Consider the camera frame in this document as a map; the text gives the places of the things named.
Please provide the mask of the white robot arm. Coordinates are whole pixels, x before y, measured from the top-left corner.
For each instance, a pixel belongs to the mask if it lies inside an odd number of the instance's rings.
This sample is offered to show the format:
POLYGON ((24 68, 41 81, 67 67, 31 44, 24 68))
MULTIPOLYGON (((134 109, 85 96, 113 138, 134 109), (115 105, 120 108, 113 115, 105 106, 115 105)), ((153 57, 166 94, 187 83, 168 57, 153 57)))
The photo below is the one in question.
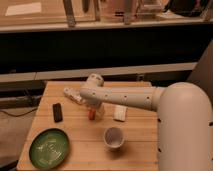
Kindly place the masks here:
POLYGON ((80 95, 91 105, 105 102, 155 111, 159 171, 213 171, 213 105, 197 85, 111 88, 92 74, 80 95))

